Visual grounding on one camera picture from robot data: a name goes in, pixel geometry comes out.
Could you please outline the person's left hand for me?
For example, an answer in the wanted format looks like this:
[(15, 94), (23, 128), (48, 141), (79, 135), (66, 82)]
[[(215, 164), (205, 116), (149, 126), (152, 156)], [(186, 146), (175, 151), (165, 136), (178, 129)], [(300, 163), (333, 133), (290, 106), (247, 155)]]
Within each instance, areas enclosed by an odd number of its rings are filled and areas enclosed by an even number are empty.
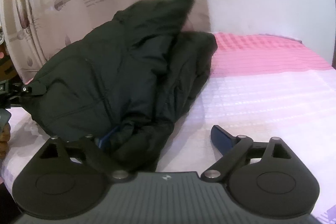
[(8, 142), (11, 138), (10, 135), (11, 126), (9, 123), (5, 124), (2, 132), (0, 133), (0, 159), (3, 160), (6, 157), (8, 150)]

